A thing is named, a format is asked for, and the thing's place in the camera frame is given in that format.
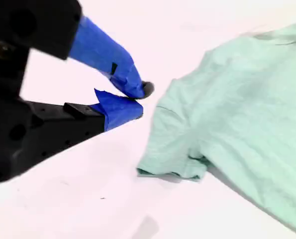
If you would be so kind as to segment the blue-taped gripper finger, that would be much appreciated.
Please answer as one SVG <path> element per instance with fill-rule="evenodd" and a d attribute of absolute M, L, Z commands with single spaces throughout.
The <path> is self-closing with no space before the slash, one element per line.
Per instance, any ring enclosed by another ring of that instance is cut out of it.
<path fill-rule="evenodd" d="M 84 16 L 77 0 L 0 0 L 0 60 L 18 63 L 32 48 L 98 70 L 130 98 L 154 91 L 131 55 Z"/>
<path fill-rule="evenodd" d="M 16 153 L 14 171 L 22 174 L 47 158 L 143 116 L 134 99 L 95 90 L 98 103 L 52 105 L 28 102 L 27 133 Z"/>

